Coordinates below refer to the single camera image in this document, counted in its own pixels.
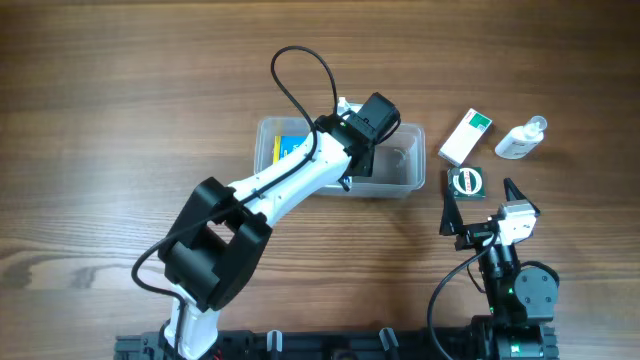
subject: plastic storage box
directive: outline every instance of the plastic storage box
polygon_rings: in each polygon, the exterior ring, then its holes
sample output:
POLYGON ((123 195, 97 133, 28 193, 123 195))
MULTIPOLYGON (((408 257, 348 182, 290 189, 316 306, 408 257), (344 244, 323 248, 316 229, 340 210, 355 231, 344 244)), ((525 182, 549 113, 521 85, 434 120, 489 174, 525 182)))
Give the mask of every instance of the plastic storage box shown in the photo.
MULTIPOLYGON (((269 117, 258 126, 254 173, 273 164, 275 137, 306 136, 309 126, 304 118, 269 117)), ((426 173, 424 129, 402 123, 384 143, 376 146, 372 177, 353 177, 351 191, 340 184, 327 185, 317 195, 395 197, 407 196, 424 185, 426 173)))

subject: bottle cap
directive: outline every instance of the bottle cap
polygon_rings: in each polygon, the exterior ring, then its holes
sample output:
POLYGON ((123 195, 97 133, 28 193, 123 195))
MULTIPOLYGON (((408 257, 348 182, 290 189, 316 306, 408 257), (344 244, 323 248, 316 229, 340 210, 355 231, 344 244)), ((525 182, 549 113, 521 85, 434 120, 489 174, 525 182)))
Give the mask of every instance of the bottle cap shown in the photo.
POLYGON ((524 125, 524 135, 528 138, 534 138, 546 128, 547 119, 540 115, 536 115, 524 125))

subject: spray bottle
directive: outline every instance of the spray bottle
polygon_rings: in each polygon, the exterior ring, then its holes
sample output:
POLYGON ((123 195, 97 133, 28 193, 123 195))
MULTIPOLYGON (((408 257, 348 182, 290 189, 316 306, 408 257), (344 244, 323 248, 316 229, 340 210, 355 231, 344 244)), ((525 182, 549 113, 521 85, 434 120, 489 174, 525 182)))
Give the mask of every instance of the spray bottle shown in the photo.
POLYGON ((524 126, 511 129, 507 136, 496 146, 496 154, 505 159, 520 159, 527 155, 544 139, 547 120, 542 116, 534 116, 524 126))

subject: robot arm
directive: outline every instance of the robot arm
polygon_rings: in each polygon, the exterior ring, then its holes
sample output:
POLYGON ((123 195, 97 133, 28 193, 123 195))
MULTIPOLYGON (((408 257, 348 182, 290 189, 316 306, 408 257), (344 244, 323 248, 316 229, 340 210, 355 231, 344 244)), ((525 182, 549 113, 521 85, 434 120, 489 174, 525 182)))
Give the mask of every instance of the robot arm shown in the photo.
POLYGON ((180 301, 174 300, 171 320, 164 329, 169 344, 179 343, 180 356, 198 359, 215 343, 219 312, 253 275, 272 227, 321 187, 344 176, 371 176, 375 146, 398 122, 395 106, 375 93, 358 113, 316 120, 317 142, 308 161, 313 134, 259 174, 226 187, 209 178, 194 190, 169 231, 179 236, 158 251, 173 292, 185 301, 185 308, 180 309, 180 301), (274 183, 300 164, 302 167, 274 183), (232 239, 222 240, 202 222, 207 218, 224 223, 233 232, 232 239))
POLYGON ((556 359, 557 347, 549 343, 555 337, 544 324, 553 320, 560 279, 540 262, 521 263, 516 253, 516 244, 532 236, 540 210, 511 179, 504 179, 504 187, 507 202, 500 205, 498 213, 487 222, 468 225, 463 224, 448 191, 440 234, 456 236, 458 251, 474 249, 483 254, 478 261, 492 315, 472 320, 478 357, 556 359))

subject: white box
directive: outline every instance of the white box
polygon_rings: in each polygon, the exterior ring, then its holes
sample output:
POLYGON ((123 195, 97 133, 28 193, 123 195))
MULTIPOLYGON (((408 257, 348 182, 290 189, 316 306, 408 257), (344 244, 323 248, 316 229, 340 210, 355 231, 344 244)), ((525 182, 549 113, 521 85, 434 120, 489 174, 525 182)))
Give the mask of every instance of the white box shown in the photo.
POLYGON ((453 134, 442 145, 438 155, 449 160, 453 165, 460 166, 476 145, 482 134, 491 125, 491 119, 479 112, 469 109, 462 118, 453 134))

